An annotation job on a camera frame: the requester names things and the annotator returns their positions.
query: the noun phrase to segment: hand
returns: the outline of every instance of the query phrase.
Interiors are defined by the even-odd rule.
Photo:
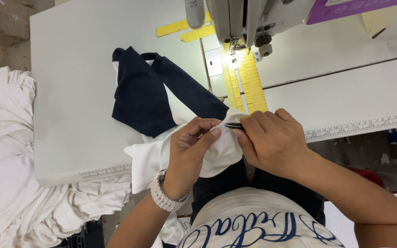
[[[161,188],[172,200],[178,200],[199,178],[206,150],[221,136],[215,128],[221,121],[195,117],[171,136],[169,165]]]
[[[259,169],[289,178],[312,155],[303,127],[284,109],[275,114],[255,111],[242,116],[240,123],[246,132],[234,129],[233,133],[247,162]]]

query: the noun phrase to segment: white watch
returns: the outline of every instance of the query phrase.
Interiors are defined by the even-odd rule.
[[[160,187],[160,183],[165,180],[166,170],[161,170],[157,173],[156,177],[154,177],[153,182],[151,183],[151,195],[153,197],[154,202],[159,206],[161,209],[175,212],[179,210],[183,204],[188,201],[189,196],[191,195],[191,190],[185,194],[179,200],[172,200],[168,196],[163,193],[162,188]]]

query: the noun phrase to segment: fingernail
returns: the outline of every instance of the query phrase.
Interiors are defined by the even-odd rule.
[[[211,133],[214,137],[218,137],[221,134],[221,130],[219,128],[215,128],[211,130]]]
[[[234,134],[237,138],[240,136],[240,130],[238,129],[231,129],[231,133]]]

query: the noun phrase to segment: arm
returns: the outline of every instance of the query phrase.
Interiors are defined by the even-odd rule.
[[[199,178],[206,150],[220,137],[221,121],[196,117],[171,136],[169,165],[162,191],[172,200],[184,196]],[[114,231],[107,248],[150,248],[169,212],[151,194],[141,200]]]
[[[303,128],[287,111],[243,116],[234,130],[246,160],[328,198],[355,222],[360,247],[397,248],[397,197],[307,148]]]

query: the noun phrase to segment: black pants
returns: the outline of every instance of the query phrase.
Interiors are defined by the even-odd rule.
[[[198,178],[192,189],[194,202],[192,203],[191,225],[201,208],[210,200],[242,187],[265,189],[284,195],[305,209],[317,222],[326,225],[322,195],[292,180],[274,176],[260,169],[255,169],[254,178],[249,182],[243,160],[229,166],[217,176]]]

